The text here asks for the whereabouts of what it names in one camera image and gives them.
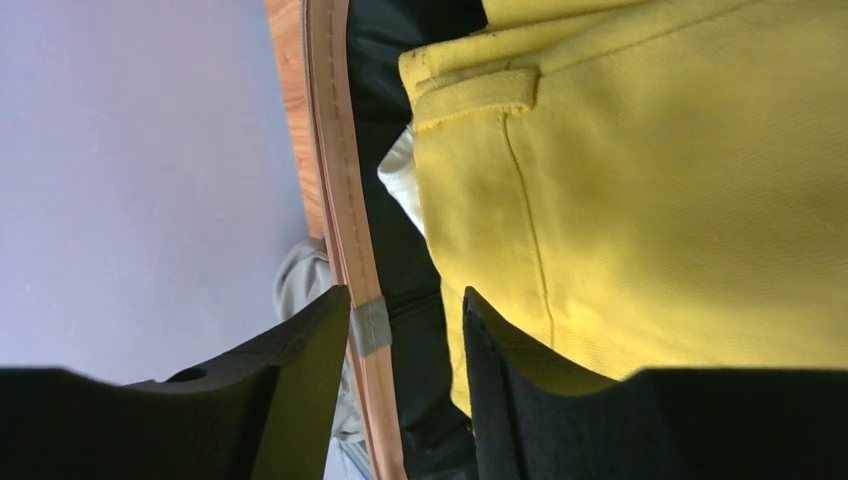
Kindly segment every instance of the yellow cloth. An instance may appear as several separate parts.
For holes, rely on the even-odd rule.
[[[400,61],[454,401],[469,285],[616,379],[848,366],[844,1],[527,5]]]

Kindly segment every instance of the wood plank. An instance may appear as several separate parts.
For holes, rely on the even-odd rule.
[[[309,109],[306,103],[306,76],[303,62],[303,33],[300,25],[300,0],[265,0],[271,38],[277,54],[277,68],[283,89],[283,102],[289,120],[300,189],[306,209],[309,235],[324,238],[321,187],[317,161],[310,137]]]

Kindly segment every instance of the yellow fabric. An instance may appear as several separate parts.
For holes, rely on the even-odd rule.
[[[611,378],[848,366],[844,2],[530,3],[400,61],[454,401],[469,285]]]

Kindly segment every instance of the brown edge binding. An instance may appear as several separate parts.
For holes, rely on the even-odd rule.
[[[356,309],[382,294],[365,213],[347,76],[348,0],[266,0],[266,8],[296,156],[299,163],[302,157],[312,157],[317,166],[315,180],[321,192],[330,265],[336,280],[349,286]],[[292,24],[295,19],[297,27]],[[299,35],[283,35],[295,28]],[[295,42],[301,51],[293,48]],[[295,86],[286,74],[300,73],[300,68],[305,82]],[[312,152],[298,151],[298,143],[305,149],[304,130],[311,137]],[[374,478],[406,480],[390,347],[360,357],[349,339],[347,355],[356,378]]]

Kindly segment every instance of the white fabric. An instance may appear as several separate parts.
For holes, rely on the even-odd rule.
[[[336,284],[330,262],[322,245],[314,239],[303,241],[291,249],[274,288],[274,304],[281,321],[286,321],[322,293]],[[359,442],[362,421],[353,391],[353,374],[345,359],[342,379],[333,416],[333,437],[342,442]]]
[[[415,133],[410,126],[407,126],[377,167],[377,177],[383,182],[389,195],[400,204],[421,235],[424,235],[421,197],[418,194],[418,180],[415,176],[414,143]]]

